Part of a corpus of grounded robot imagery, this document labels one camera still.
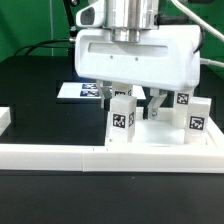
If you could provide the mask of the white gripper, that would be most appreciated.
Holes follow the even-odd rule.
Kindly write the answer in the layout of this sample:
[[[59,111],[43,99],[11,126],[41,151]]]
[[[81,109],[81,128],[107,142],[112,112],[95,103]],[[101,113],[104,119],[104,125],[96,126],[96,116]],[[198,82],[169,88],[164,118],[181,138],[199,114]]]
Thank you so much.
[[[200,27],[158,25],[157,15],[156,1],[96,1],[76,14],[75,69],[98,80],[102,109],[110,110],[111,82],[151,87],[143,119],[157,117],[166,90],[198,85]]]

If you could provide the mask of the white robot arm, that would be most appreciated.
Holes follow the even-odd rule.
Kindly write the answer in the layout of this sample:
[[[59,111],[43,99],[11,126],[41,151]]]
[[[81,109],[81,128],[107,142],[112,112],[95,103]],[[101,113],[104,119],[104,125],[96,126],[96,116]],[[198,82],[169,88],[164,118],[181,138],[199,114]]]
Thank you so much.
[[[160,0],[96,0],[78,11],[75,42],[79,76],[148,87],[148,116],[157,115],[169,91],[192,91],[199,83],[203,32],[224,34],[170,0],[194,21],[159,15]]]

